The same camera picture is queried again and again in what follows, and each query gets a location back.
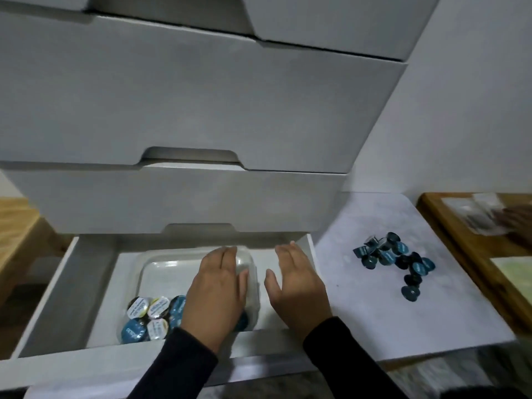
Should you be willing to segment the clear plastic container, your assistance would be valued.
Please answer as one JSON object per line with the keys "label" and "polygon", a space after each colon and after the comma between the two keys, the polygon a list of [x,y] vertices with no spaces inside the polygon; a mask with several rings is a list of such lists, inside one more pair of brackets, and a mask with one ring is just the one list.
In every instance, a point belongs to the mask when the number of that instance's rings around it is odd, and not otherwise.
{"label": "clear plastic container", "polygon": [[188,290],[212,249],[150,250],[136,258],[123,300],[122,344],[163,340],[181,325]]}

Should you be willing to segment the open white drawer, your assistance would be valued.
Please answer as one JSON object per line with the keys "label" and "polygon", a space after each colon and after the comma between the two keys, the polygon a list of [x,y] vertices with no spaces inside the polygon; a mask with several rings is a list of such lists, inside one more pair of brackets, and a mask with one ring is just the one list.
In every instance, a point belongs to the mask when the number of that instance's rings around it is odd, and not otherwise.
{"label": "open white drawer", "polygon": [[0,392],[30,388],[30,397],[126,397],[163,346],[163,341],[119,343],[130,268],[150,250],[238,246],[238,266],[255,265],[249,298],[260,308],[246,331],[229,337],[207,387],[314,371],[263,286],[268,268],[280,280],[274,247],[290,241],[319,271],[312,237],[305,232],[237,232],[207,225],[170,227],[162,234],[75,237],[11,358],[0,361]]}

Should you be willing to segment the pile of dark blue capsules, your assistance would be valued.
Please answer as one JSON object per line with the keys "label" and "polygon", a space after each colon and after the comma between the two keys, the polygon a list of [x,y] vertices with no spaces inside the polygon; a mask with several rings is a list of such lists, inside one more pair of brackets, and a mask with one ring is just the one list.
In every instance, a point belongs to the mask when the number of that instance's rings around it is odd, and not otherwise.
{"label": "pile of dark blue capsules", "polygon": [[401,287],[402,296],[410,302],[416,302],[420,295],[423,278],[436,269],[436,264],[428,257],[410,250],[395,232],[388,232],[384,237],[369,236],[365,242],[352,251],[362,265],[374,270],[377,264],[385,267],[392,265],[406,272],[404,285]]}

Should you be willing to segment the person's right forearm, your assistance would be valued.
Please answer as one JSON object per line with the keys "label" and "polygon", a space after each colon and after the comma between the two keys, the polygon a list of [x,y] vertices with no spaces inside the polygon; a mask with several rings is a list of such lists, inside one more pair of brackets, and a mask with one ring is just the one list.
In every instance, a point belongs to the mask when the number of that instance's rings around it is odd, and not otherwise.
{"label": "person's right forearm", "polygon": [[303,350],[335,399],[409,399],[337,316],[316,326]]}

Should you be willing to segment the white marble board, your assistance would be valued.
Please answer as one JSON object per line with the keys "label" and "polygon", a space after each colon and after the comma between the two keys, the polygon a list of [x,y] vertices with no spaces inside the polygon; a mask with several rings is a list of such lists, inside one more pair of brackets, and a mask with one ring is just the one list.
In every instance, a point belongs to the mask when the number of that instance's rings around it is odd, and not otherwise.
{"label": "white marble board", "polygon": [[[337,195],[330,223],[312,235],[333,312],[376,361],[502,344],[515,334],[410,200],[402,194]],[[400,236],[431,259],[415,302],[404,298],[405,271],[365,268],[353,249],[369,236]]]}

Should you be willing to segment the person's right hand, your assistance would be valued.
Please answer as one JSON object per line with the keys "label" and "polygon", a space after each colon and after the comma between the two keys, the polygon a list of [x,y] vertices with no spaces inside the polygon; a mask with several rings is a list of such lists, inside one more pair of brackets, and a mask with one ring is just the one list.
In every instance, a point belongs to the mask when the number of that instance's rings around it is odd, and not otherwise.
{"label": "person's right hand", "polygon": [[326,287],[295,241],[275,247],[282,275],[283,304],[271,305],[299,341],[333,317]]}

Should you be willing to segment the person's left hand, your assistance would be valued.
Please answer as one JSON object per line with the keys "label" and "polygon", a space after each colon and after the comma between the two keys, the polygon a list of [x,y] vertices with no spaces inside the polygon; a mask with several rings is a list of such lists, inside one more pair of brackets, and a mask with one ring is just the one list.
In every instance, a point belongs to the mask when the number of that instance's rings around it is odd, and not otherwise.
{"label": "person's left hand", "polygon": [[244,307],[237,299],[237,247],[219,247],[201,260],[188,290],[180,328],[218,354]]}

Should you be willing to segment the pale green paper sheet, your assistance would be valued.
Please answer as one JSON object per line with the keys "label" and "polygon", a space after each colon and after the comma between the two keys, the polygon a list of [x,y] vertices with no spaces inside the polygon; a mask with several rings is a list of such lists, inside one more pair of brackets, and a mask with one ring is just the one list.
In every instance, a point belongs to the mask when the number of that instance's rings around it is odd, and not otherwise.
{"label": "pale green paper sheet", "polygon": [[532,256],[496,257],[491,262],[530,303],[532,303]]}

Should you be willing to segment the person's left forearm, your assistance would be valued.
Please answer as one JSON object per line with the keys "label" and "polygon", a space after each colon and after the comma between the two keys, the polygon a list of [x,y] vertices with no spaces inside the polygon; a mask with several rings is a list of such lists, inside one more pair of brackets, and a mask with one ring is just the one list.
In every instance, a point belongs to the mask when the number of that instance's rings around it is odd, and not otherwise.
{"label": "person's left forearm", "polygon": [[197,399],[217,364],[212,350],[175,328],[127,399]]}

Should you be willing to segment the clear plastic packet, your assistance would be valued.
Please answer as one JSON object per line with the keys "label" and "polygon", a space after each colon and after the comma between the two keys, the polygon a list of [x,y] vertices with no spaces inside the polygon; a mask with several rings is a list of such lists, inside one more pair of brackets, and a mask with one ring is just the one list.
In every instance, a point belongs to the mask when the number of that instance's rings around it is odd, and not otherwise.
{"label": "clear plastic packet", "polygon": [[443,197],[443,204],[474,234],[532,237],[532,201],[504,203],[496,193]]}

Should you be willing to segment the tall white drawer front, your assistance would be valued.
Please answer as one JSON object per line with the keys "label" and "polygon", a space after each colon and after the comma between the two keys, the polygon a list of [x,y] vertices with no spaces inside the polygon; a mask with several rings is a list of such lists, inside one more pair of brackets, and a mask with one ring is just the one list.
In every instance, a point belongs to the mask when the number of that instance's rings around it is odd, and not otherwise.
{"label": "tall white drawer front", "polygon": [[405,64],[0,1],[0,160],[347,173]]}

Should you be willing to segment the light wooden furniture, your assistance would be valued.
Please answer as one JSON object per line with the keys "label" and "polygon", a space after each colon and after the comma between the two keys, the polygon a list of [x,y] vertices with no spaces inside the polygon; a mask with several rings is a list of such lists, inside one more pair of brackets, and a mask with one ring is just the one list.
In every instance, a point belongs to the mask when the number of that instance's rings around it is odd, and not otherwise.
{"label": "light wooden furniture", "polygon": [[25,198],[0,197],[0,307],[40,257],[63,257],[73,240],[59,234]]}

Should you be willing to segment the cluster of mixed-lid coffee capsules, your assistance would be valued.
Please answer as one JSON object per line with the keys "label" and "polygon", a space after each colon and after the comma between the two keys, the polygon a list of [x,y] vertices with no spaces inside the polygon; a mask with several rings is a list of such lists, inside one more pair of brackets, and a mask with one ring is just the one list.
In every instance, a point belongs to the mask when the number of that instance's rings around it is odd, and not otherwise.
{"label": "cluster of mixed-lid coffee capsules", "polygon": [[213,353],[233,332],[245,331],[260,308],[255,297],[246,297],[245,285],[237,289],[234,284],[197,285],[186,295],[168,301],[163,308],[163,298],[144,307],[135,300],[128,308],[128,320],[119,332],[119,343],[131,344],[170,338],[170,332],[183,330],[196,338]]}

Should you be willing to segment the wooden tray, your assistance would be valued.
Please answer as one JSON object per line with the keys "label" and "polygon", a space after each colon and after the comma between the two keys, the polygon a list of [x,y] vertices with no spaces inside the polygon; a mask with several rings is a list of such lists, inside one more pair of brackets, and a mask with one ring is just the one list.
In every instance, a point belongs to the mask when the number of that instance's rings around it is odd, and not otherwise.
{"label": "wooden tray", "polygon": [[443,202],[444,198],[471,196],[471,193],[423,193],[416,208],[512,331],[532,335],[532,304],[491,261],[532,256],[532,246],[513,235],[474,234]]}

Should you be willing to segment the shallow white drawer front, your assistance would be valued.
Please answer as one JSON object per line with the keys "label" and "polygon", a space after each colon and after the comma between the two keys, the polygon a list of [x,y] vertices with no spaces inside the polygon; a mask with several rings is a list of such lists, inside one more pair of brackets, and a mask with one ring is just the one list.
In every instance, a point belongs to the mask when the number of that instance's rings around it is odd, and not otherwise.
{"label": "shallow white drawer front", "polygon": [[315,231],[349,172],[248,169],[227,149],[147,148],[135,164],[12,153],[0,170],[58,232],[159,234],[176,226]]}

